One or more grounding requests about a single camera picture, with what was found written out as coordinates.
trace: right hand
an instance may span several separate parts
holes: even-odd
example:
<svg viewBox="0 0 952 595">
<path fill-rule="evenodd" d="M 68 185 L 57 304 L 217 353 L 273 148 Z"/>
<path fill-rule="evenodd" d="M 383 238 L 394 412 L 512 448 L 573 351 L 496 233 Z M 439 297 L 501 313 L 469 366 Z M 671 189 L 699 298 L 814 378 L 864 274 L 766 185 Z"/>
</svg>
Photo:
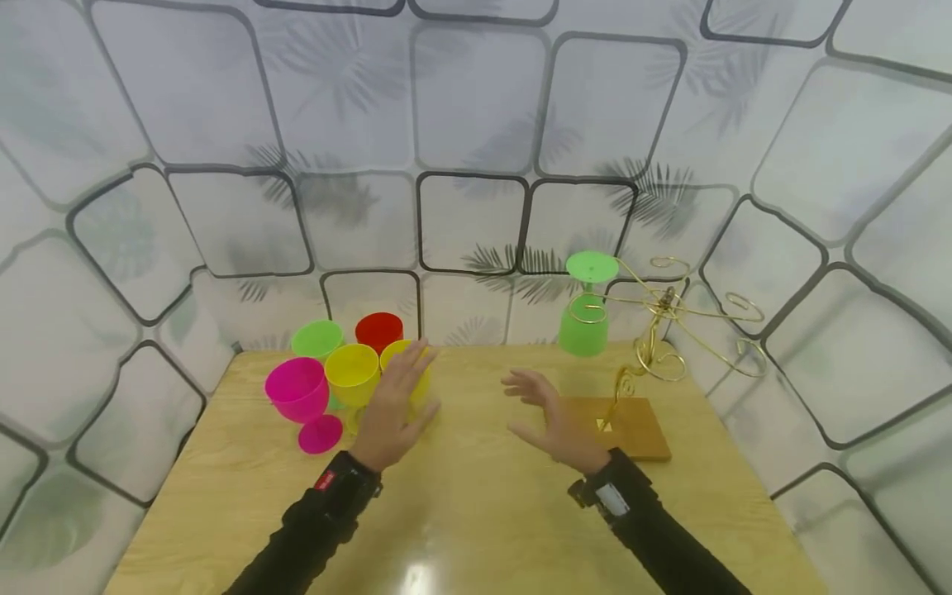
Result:
<svg viewBox="0 0 952 595">
<path fill-rule="evenodd" d="M 431 400 L 416 420 L 407 423 L 410 394 L 436 358 L 436 349 L 427 345 L 420 339 L 393 356 L 361 418 L 350 456 L 375 473 L 396 465 L 440 410 L 440 402 Z"/>
<path fill-rule="evenodd" d="M 503 384 L 507 386 L 507 395 L 522 397 L 523 403 L 541 407 L 545 414 L 543 434 L 515 422 L 509 424 L 509 431 L 584 475 L 608 465 L 608 451 L 599 444 L 594 431 L 585 431 L 568 415 L 559 391 L 545 376 L 528 369 L 513 369 Z"/>
</svg>

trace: wooden base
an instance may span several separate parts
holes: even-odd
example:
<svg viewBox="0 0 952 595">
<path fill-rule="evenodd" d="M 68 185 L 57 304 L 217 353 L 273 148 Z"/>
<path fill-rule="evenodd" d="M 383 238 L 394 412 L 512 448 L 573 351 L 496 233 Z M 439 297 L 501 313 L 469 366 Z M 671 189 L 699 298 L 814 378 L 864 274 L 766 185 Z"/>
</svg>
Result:
<svg viewBox="0 0 952 595">
<path fill-rule="evenodd" d="M 611 409 L 612 399 L 566 399 L 570 415 L 583 427 L 598 433 L 605 448 L 617 446 L 635 461 L 670 461 L 671 450 L 658 425 L 658 418 L 647 399 L 627 397 L 618 402 L 605 431 L 598 428 Z"/>
</svg>

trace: gold wire holder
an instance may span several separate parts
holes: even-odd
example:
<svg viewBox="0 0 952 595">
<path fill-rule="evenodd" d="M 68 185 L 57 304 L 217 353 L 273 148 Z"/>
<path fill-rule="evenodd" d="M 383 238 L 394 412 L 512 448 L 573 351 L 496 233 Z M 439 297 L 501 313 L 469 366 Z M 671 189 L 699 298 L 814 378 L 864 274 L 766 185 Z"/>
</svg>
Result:
<svg viewBox="0 0 952 595">
<path fill-rule="evenodd" d="M 611 408 L 608 410 L 608 413 L 605 414 L 602 422 L 599 424 L 599 431 L 605 431 L 605 428 L 611 423 L 611 419 L 615 414 L 615 410 L 618 407 L 619 400 L 622 397 L 633 397 L 635 396 L 635 381 L 639 376 L 644 376 L 645 374 L 650 374 L 659 380 L 665 382 L 677 382 L 683 379 L 687 375 L 687 362 L 684 360 L 684 357 L 678 353 L 669 351 L 663 355 L 658 355 L 658 344 L 660 339 L 658 338 L 658 328 L 661 326 L 662 321 L 669 320 L 674 324 L 678 325 L 681 330 L 683 330 L 689 337 L 694 339 L 698 345 L 703 347 L 707 352 L 711 353 L 714 357 L 718 358 L 724 362 L 732 370 L 748 376 L 750 378 L 760 378 L 766 374 L 766 354 L 757 342 L 747 339 L 746 337 L 741 337 L 737 340 L 737 354 L 738 358 L 743 359 L 745 351 L 753 347 L 754 351 L 757 353 L 757 356 L 754 358 L 756 361 L 757 371 L 750 371 L 748 369 L 742 369 L 740 366 L 737 366 L 731 362 L 728 358 L 724 357 L 721 353 L 709 345 L 707 341 L 699 337 L 698 335 L 691 332 L 684 325 L 682 316 L 684 314 L 697 314 L 698 316 L 706 316 L 708 318 L 721 318 L 724 320 L 733 320 L 737 322 L 751 322 L 759 323 L 764 321 L 764 313 L 756 304 L 743 297 L 738 293 L 729 291 L 724 295 L 725 300 L 741 310 L 753 310 L 754 316 L 743 316 L 737 314 L 727 314 L 725 312 L 703 312 L 696 309 L 691 309 L 684 306 L 681 294 L 675 291 L 675 286 L 684 287 L 685 281 L 687 280 L 688 274 L 691 271 L 691 265 L 685 261 L 675 258 L 673 256 L 655 256 L 650 260 L 651 266 L 655 268 L 668 268 L 672 266 L 681 266 L 684 267 L 684 274 L 677 281 L 671 283 L 666 289 L 661 290 L 651 287 L 649 284 L 645 283 L 641 277 L 635 274 L 635 271 L 631 269 L 625 261 L 620 258 L 615 258 L 615 261 L 624 268 L 631 277 L 638 282 L 639 285 L 650 295 L 650 299 L 635 300 L 630 298 L 621 298 L 615 297 L 607 294 L 595 293 L 591 284 L 585 284 L 584 290 L 582 293 L 576 295 L 572 298 L 571 302 L 568 304 L 568 312 L 572 318 L 576 321 L 586 324 L 586 325 L 595 325 L 601 322 L 604 322 L 608 317 L 608 311 L 605 308 L 605 303 L 608 301 L 611 302 L 622 302 L 626 304 L 635 304 L 642 306 L 653 314 L 651 322 L 648 323 L 648 326 L 642 332 L 642 334 L 635 338 L 632 346 L 635 349 L 635 358 L 638 361 L 638 365 L 630 366 L 625 364 L 618 368 L 618 373 L 615 375 L 615 394 L 612 400 Z M 595 318 L 594 320 L 588 318 L 581 318 L 578 314 L 575 313 L 575 302 L 579 299 L 582 299 L 586 296 L 594 296 L 602 298 L 601 304 L 582 304 L 582 307 L 586 309 L 599 310 L 601 312 L 601 317 Z M 678 368 L 677 373 L 675 374 L 664 374 L 659 368 L 664 364 L 666 360 L 673 360 L 677 362 Z"/>
</svg>

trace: black sleeve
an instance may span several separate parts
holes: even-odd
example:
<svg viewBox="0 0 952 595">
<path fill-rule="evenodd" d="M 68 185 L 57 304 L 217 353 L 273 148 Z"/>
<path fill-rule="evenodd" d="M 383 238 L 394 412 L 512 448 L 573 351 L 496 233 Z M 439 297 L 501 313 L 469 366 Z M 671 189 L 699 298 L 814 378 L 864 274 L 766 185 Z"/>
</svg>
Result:
<svg viewBox="0 0 952 595">
<path fill-rule="evenodd" d="M 603 510 L 612 532 L 666 595 L 750 595 L 721 562 L 664 510 L 651 481 L 629 461 L 612 482 L 629 511 Z"/>
<path fill-rule="evenodd" d="M 308 489 L 225 595 L 304 595 L 337 546 L 350 541 L 357 530 L 359 512 L 337 522 L 327 514 L 329 506 L 324 491 Z"/>
</svg>

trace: red label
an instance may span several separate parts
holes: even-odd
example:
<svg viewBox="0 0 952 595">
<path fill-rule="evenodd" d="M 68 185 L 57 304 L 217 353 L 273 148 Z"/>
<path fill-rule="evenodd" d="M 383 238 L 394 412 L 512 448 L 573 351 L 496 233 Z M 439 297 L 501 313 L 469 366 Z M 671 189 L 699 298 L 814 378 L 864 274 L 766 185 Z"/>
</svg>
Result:
<svg viewBox="0 0 952 595">
<path fill-rule="evenodd" d="M 326 490 L 327 486 L 330 486 L 330 483 L 334 481 L 334 477 L 336 477 L 336 475 L 333 471 L 325 471 L 321 479 L 317 480 L 317 483 L 314 484 L 314 489 L 317 491 Z"/>
</svg>

